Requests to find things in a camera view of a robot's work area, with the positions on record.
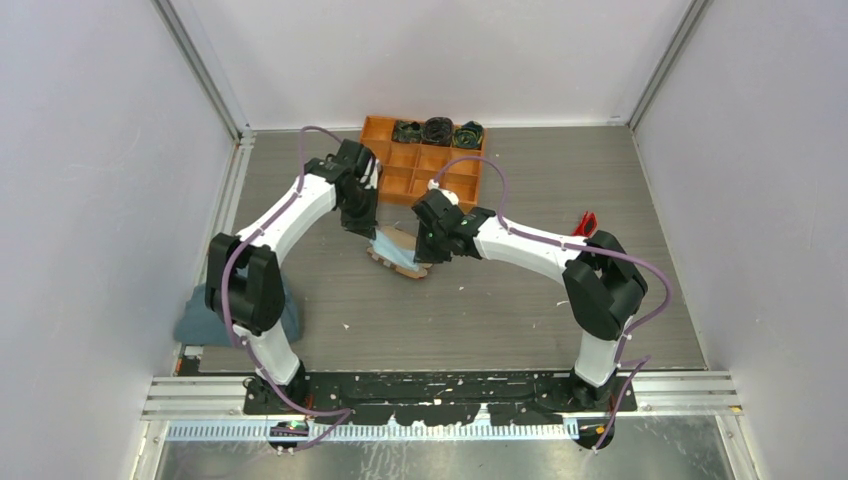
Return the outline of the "red sunglasses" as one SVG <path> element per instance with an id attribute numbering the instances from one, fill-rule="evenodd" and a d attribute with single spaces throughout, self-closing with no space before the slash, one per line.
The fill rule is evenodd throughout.
<path id="1" fill-rule="evenodd" d="M 598 222 L 593 211 L 585 211 L 578 225 L 572 232 L 572 236 L 590 238 L 597 230 Z"/>

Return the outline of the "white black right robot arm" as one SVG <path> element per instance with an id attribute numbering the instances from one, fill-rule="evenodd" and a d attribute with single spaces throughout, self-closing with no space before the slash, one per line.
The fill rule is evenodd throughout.
<path id="1" fill-rule="evenodd" d="M 614 235 L 556 236 L 510 222 L 494 210 L 463 211 L 455 194 L 439 188 L 427 191 L 412 210 L 419 221 L 416 260 L 500 261 L 561 285 L 582 337 L 560 397 L 589 411 L 610 400 L 624 330 L 647 292 L 644 277 Z"/>

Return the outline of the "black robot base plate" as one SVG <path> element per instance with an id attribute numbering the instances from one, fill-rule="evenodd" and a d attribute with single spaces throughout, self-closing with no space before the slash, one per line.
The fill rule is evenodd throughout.
<path id="1" fill-rule="evenodd" d="M 487 413 L 496 426 L 553 425 L 586 411 L 566 372 L 311 372 L 295 400 L 324 412 L 331 425 L 349 409 L 348 423 L 401 426 L 468 425 Z"/>

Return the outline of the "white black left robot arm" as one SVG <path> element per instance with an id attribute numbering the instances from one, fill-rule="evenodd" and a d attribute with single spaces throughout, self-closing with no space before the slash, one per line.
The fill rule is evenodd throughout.
<path id="1" fill-rule="evenodd" d="M 207 256 L 205 304 L 235 341 L 245 340 L 272 384 L 268 400 L 280 412 L 298 412 L 307 398 L 302 362 L 282 326 L 285 290 L 281 265 L 318 220 L 337 212 L 343 230 L 372 239 L 378 222 L 376 155 L 344 140 L 338 151 L 309 160 L 291 189 L 237 234 L 218 233 Z"/>

